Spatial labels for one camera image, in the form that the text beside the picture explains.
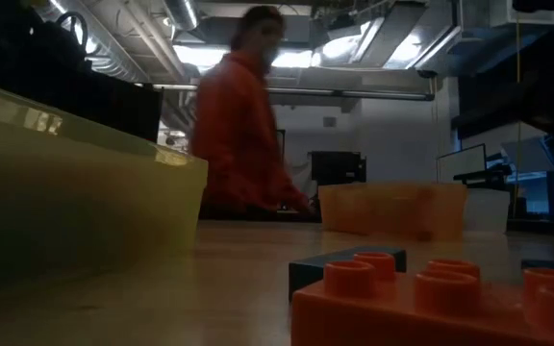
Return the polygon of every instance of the orange plastic bin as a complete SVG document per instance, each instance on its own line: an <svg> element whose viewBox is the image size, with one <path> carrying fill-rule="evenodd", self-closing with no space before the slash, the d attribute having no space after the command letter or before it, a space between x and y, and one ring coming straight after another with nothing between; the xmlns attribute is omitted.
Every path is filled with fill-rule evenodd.
<svg viewBox="0 0 554 346"><path fill-rule="evenodd" d="M351 184L319 188L326 231L458 240L467 189L456 184Z"/></svg>

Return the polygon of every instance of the translucent plastic container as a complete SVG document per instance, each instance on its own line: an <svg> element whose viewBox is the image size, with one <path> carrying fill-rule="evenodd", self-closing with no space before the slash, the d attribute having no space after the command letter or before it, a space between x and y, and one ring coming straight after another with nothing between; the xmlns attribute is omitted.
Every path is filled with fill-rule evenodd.
<svg viewBox="0 0 554 346"><path fill-rule="evenodd" d="M463 235L464 185L352 184L319 188L323 228L422 241Z"/></svg>
<svg viewBox="0 0 554 346"><path fill-rule="evenodd" d="M189 249L207 167L0 90L0 285Z"/></svg>

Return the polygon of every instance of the orange lego brick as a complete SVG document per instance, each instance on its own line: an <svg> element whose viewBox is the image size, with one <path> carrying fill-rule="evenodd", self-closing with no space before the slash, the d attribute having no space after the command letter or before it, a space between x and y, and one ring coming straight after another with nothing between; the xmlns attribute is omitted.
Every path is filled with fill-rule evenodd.
<svg viewBox="0 0 554 346"><path fill-rule="evenodd" d="M328 263L294 293L291 346L554 346L554 270L524 286L483 283L471 262L437 259L416 275L386 254Z"/></svg>

